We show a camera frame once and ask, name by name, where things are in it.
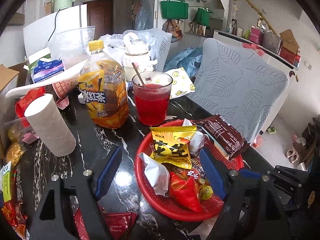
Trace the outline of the instant noodle cup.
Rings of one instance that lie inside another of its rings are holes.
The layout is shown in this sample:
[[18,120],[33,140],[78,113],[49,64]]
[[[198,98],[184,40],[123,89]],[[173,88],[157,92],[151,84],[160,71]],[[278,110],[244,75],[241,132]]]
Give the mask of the instant noodle cup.
[[68,79],[64,81],[55,82],[52,84],[53,90],[59,99],[63,99],[67,94],[75,89],[79,84],[79,79]]

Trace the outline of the white foil snack packet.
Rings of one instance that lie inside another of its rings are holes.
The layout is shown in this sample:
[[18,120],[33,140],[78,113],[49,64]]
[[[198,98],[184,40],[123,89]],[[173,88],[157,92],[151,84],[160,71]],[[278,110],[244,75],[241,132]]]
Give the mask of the white foil snack packet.
[[138,156],[143,161],[144,175],[153,188],[154,193],[167,197],[170,180],[170,174],[167,168],[143,152]]

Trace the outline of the red plastic basket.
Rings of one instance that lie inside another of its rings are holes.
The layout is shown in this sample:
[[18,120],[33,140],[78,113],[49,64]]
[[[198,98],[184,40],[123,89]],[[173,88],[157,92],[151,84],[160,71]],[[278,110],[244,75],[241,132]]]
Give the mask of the red plastic basket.
[[[167,126],[182,126],[183,120],[174,120],[167,123],[162,124],[160,127]],[[151,154],[151,146],[149,144],[152,143],[152,135],[151,132],[145,136],[143,141],[141,142],[138,150],[136,152],[135,157],[135,175],[136,181],[139,186],[139,189],[147,200],[147,202],[159,213],[174,219],[185,222],[200,222],[203,220],[210,219],[219,215],[224,202],[215,194],[209,199],[202,202],[202,207],[204,212],[194,212],[188,208],[181,207],[173,202],[169,197],[163,197],[161,195],[156,195],[154,189],[151,187],[150,183],[146,179],[144,175],[144,162],[140,159],[139,154],[141,152],[146,153],[147,155]],[[239,171],[241,168],[244,168],[244,162],[242,156],[239,155],[236,158],[228,161],[225,159],[220,152],[214,147],[213,143],[206,139],[204,143],[207,146],[214,157],[217,160],[220,160],[224,163],[224,165],[229,170],[237,170]]]

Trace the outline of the green lollipop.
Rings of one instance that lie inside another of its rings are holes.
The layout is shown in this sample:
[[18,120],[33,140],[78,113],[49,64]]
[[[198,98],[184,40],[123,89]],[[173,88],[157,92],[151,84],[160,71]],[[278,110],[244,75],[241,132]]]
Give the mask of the green lollipop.
[[206,201],[209,200],[213,195],[213,189],[209,185],[200,186],[200,200]]

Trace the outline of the clear plastic snack bag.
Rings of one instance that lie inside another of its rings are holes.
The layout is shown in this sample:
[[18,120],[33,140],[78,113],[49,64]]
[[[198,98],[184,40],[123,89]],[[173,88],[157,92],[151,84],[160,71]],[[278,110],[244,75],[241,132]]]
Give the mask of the clear plastic snack bag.
[[216,223],[216,220],[217,216],[204,220],[197,228],[190,232],[189,235],[200,236],[201,240],[207,239],[208,235],[214,227],[214,224]]

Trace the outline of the cup of red drink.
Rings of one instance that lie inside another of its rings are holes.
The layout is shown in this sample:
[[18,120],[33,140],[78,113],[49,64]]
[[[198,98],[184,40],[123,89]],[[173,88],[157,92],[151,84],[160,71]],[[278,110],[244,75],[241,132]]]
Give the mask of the cup of red drink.
[[157,126],[165,120],[173,79],[163,72],[143,72],[132,78],[136,110],[141,123]]

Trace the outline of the blue tissue pack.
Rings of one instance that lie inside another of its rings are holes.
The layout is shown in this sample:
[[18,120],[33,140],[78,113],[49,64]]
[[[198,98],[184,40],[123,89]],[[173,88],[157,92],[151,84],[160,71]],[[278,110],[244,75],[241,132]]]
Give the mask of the blue tissue pack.
[[64,66],[62,60],[39,60],[37,65],[31,70],[31,79],[33,83],[38,83],[63,71]]

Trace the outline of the snack packets pile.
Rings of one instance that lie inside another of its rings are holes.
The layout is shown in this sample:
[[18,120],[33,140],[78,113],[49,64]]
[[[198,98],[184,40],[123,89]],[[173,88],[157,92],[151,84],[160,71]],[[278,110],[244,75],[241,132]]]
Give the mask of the snack packets pile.
[[24,153],[23,147],[19,143],[13,142],[7,150],[5,165],[1,168],[1,192],[3,196],[1,212],[20,239],[27,239],[27,217],[21,213],[23,203],[16,196],[16,166]]

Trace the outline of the red foil snack bag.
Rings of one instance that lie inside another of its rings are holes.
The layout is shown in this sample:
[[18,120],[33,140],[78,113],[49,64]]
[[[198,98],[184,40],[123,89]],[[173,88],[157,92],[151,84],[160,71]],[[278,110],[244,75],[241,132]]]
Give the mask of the red foil snack bag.
[[193,212],[203,212],[200,203],[200,187],[193,177],[183,179],[170,172],[169,197],[178,205]]

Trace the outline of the grey leaf pattern chair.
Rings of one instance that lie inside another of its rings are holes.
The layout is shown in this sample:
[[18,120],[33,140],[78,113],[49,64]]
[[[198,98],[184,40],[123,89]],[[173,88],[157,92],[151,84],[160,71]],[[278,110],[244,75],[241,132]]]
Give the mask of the grey leaf pattern chair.
[[289,78],[252,49],[208,38],[194,85],[190,100],[211,115],[221,115],[252,142],[287,90]]

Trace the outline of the iced tea bottle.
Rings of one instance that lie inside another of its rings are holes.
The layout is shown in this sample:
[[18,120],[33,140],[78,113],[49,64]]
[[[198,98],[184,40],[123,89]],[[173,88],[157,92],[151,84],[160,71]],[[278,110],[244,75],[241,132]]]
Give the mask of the iced tea bottle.
[[102,40],[88,43],[91,53],[79,76],[82,93],[91,120],[104,128],[120,128],[129,116],[123,67],[104,51]]

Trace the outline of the white ceramic teapot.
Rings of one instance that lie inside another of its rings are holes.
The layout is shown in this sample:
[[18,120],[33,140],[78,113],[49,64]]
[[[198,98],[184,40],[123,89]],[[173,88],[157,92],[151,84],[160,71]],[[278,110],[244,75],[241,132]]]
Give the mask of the white ceramic teapot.
[[125,56],[123,66],[127,82],[132,81],[136,71],[132,64],[135,65],[139,73],[153,72],[157,60],[151,58],[151,47],[144,40],[141,40],[135,33],[127,33],[124,36]]

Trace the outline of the yellow peanut snack bag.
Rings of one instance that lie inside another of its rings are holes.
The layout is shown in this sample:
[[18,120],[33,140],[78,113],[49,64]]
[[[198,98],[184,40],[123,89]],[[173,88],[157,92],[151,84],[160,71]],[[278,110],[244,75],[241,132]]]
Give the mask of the yellow peanut snack bag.
[[197,132],[196,126],[152,127],[152,152],[150,157],[158,163],[168,163],[191,170],[189,142]]

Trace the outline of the yellow smiley pouch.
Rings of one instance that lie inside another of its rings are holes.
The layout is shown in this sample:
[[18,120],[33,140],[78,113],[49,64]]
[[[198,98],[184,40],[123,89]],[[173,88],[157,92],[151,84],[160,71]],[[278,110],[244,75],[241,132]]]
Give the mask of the yellow smiley pouch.
[[183,67],[171,69],[166,74],[172,77],[170,99],[175,99],[195,92],[195,85]]

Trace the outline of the dark red snack bag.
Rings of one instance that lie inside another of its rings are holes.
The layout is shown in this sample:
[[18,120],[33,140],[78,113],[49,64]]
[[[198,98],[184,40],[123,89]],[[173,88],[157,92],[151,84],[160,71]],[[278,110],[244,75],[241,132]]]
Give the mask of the dark red snack bag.
[[[137,214],[134,212],[107,213],[102,206],[100,206],[99,209],[114,239],[126,239],[134,226]],[[74,221],[80,239],[88,240],[89,236],[79,208],[75,212]]]

